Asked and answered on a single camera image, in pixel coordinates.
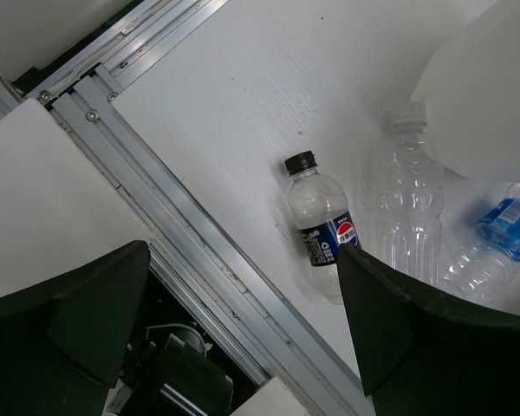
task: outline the pepsi bottle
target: pepsi bottle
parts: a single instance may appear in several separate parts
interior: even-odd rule
[[[342,304],[337,253],[339,245],[360,246],[343,188],[318,173],[314,154],[299,153],[285,160],[293,185],[288,203],[312,266],[312,283],[334,304]]]

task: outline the pepsi logo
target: pepsi logo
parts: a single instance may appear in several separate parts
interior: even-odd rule
[[[353,223],[343,223],[339,225],[337,229],[337,241],[339,244],[348,243],[349,241],[355,240],[356,230],[354,229]]]

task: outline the water bottle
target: water bottle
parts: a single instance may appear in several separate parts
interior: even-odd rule
[[[339,245],[360,246],[343,188],[318,173],[314,154],[304,152],[285,160],[294,184],[288,203],[312,265],[312,282],[334,304],[342,304],[337,253]]]
[[[395,118],[393,135],[376,153],[376,256],[398,271],[435,285],[444,174],[425,127],[426,106],[408,102]]]
[[[488,306],[520,270],[520,184],[477,224],[440,286],[452,295]]]

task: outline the barcode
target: barcode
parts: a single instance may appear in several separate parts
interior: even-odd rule
[[[514,224],[518,219],[520,219],[520,201],[514,201],[510,204],[509,207],[498,216],[498,219]]]

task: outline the blue label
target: blue label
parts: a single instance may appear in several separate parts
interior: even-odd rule
[[[349,212],[325,224],[299,231],[314,267],[337,263],[340,244],[351,243],[361,247]]]
[[[520,199],[507,198],[478,223],[479,235],[520,262]]]

